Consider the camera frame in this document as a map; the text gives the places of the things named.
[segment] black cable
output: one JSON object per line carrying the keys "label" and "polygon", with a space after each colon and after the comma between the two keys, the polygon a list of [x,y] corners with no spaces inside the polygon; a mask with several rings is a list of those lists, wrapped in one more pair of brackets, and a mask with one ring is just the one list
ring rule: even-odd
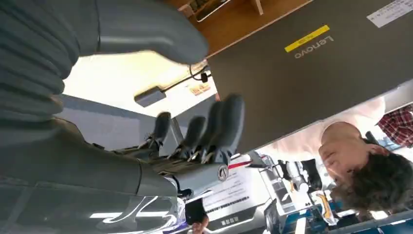
{"label": "black cable", "polygon": [[195,78],[194,74],[192,73],[192,65],[189,66],[189,73],[191,74],[191,77],[192,77],[194,80],[202,81],[201,79]]}
{"label": "black cable", "polygon": [[197,78],[195,78],[195,76],[197,76],[197,75],[201,74],[202,72],[204,72],[204,71],[205,71],[205,70],[206,70],[209,66],[208,66],[208,65],[206,65],[206,66],[205,66],[205,67],[203,67],[203,68],[202,68],[199,72],[197,72],[197,73],[195,73],[195,74],[193,74],[193,73],[192,73],[191,66],[192,66],[192,65],[190,65],[190,66],[189,66],[189,73],[191,74],[191,76],[190,76],[190,77],[187,77],[187,78],[185,78],[185,79],[181,80],[180,82],[177,82],[177,83],[175,83],[175,84],[171,85],[170,87],[168,87],[168,88],[166,88],[166,89],[162,90],[162,92],[164,93],[164,92],[166,92],[166,91],[168,91],[168,90],[172,89],[173,87],[175,87],[175,86],[177,86],[177,85],[179,85],[179,84],[181,84],[181,83],[183,83],[183,82],[185,82],[185,81],[189,80],[189,79],[194,79],[194,80],[202,81],[201,79],[197,79]]}

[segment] yellow sticker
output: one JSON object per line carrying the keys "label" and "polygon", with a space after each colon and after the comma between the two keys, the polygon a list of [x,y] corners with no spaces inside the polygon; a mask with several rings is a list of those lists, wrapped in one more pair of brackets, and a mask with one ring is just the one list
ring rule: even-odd
{"label": "yellow sticker", "polygon": [[285,47],[285,51],[288,53],[297,47],[306,44],[307,42],[311,41],[313,38],[320,36],[321,34],[327,32],[330,28],[327,25],[322,26],[321,28],[317,29],[316,31],[308,34],[307,36],[299,39],[298,41],[292,43],[291,45]]}

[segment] wooden shelf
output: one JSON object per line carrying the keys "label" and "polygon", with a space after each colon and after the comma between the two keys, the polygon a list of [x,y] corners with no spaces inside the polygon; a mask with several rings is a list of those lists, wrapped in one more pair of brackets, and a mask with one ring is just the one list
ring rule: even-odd
{"label": "wooden shelf", "polygon": [[189,20],[209,42],[208,57],[210,57],[310,1],[261,0],[263,14],[260,15],[260,6],[257,4],[257,0],[231,0],[202,22],[197,22],[194,16],[190,17]]}

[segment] plaid shirt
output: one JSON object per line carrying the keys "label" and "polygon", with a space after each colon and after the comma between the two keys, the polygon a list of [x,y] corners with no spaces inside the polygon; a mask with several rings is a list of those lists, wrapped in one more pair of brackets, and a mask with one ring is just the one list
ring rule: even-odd
{"label": "plaid shirt", "polygon": [[408,105],[385,114],[378,125],[394,143],[413,146],[413,106]]}

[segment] logo badge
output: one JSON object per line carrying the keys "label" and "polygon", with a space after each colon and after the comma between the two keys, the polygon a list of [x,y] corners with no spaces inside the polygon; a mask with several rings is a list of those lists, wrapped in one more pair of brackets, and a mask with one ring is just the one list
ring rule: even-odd
{"label": "logo badge", "polygon": [[219,179],[220,181],[225,181],[226,178],[228,178],[228,174],[229,174],[229,171],[228,171],[228,167],[227,167],[227,166],[222,165],[222,166],[218,169],[218,179]]}

